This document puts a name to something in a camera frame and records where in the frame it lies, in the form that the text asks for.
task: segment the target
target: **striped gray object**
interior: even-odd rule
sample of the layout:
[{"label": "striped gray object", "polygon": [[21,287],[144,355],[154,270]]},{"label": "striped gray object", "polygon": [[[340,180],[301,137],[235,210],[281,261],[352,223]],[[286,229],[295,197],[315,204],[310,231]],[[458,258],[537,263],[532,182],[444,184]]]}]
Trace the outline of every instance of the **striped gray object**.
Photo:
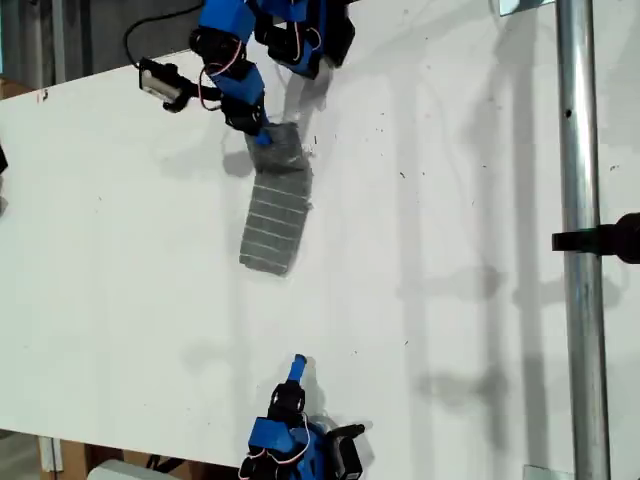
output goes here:
[{"label": "striped gray object", "polygon": [[247,137],[256,179],[240,263],[282,276],[289,272],[298,253],[309,212],[312,174],[296,125],[266,128],[272,145],[258,145],[253,137]]}]

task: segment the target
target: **black clamp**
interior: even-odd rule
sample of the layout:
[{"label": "black clamp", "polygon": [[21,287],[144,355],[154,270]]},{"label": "black clamp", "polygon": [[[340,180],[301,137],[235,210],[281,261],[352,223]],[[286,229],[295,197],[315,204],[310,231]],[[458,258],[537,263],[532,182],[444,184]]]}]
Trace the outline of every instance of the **black clamp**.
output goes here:
[{"label": "black clamp", "polygon": [[365,426],[358,423],[327,433],[327,441],[330,444],[329,460],[337,480],[358,480],[362,475],[362,462],[353,440],[364,431]]},{"label": "black clamp", "polygon": [[225,123],[236,130],[256,136],[264,126],[264,96],[255,105],[242,100],[223,96],[220,101]]},{"label": "black clamp", "polygon": [[304,389],[295,380],[287,380],[279,384],[271,394],[267,418],[297,426],[302,418],[304,402]]},{"label": "black clamp", "polygon": [[0,174],[4,172],[9,164],[7,163],[7,157],[4,155],[4,151],[2,150],[2,145],[0,145]]},{"label": "black clamp", "polygon": [[[189,99],[198,96],[198,87],[178,73],[173,63],[163,65],[148,58],[140,60],[140,89],[160,98],[163,108],[171,113],[184,110]],[[216,102],[222,98],[217,88],[202,87],[202,98]]]},{"label": "black clamp", "polygon": [[552,243],[554,252],[617,255],[625,263],[640,264],[640,213],[628,213],[615,225],[555,233]]}]

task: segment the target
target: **red wire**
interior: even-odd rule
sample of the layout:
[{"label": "red wire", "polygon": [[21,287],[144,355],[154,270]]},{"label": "red wire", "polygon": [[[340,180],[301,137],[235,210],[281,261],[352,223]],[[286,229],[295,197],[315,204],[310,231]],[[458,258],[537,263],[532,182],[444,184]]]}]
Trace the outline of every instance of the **red wire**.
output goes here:
[{"label": "red wire", "polygon": [[[238,48],[236,49],[236,53],[234,53],[233,57],[231,58],[231,60],[229,61],[229,63],[227,63],[224,67],[222,67],[220,70],[217,70],[213,73],[209,73],[209,78],[213,78],[213,77],[217,77],[218,75],[220,75],[221,73],[226,72],[227,70],[229,70],[231,68],[231,66],[236,63],[236,60],[238,59],[238,56],[240,55],[240,52],[242,51],[242,42],[240,40],[238,40]],[[202,108],[204,108],[205,110],[208,110],[210,112],[215,112],[216,110],[220,110],[220,105],[216,105],[213,108],[209,108],[205,105],[204,103],[204,98],[202,98],[202,75],[204,75],[204,72],[207,70],[208,67],[210,67],[211,65],[220,65],[219,63],[207,63],[202,67],[202,70],[200,70],[200,76],[198,77],[198,98],[200,99],[200,105],[202,105]]]}]

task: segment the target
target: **white table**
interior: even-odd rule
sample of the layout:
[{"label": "white table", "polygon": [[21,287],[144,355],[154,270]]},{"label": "white table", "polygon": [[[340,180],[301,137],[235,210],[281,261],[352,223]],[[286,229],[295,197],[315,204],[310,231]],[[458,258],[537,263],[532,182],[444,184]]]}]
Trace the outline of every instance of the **white table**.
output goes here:
[{"label": "white table", "polygon": [[[609,222],[640,205],[636,3],[596,5]],[[302,81],[250,48],[274,119],[301,115],[315,174],[286,279],[238,263],[253,175],[219,113],[165,113],[130,67],[0,103],[0,428],[237,465],[299,352],[315,363],[307,411],[371,427],[370,480],[572,470],[554,9],[351,11],[326,99],[310,88],[300,104]],[[606,260],[605,276],[626,480],[640,270]]]}]

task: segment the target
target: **metal pole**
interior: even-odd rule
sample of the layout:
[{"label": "metal pole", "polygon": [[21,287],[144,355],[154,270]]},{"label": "metal pole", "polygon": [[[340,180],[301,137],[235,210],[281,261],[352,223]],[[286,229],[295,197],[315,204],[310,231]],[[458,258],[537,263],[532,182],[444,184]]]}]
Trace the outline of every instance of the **metal pole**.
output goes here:
[{"label": "metal pole", "polygon": [[[600,224],[591,0],[557,0],[564,230]],[[610,480],[602,264],[565,253],[576,480]]]}]

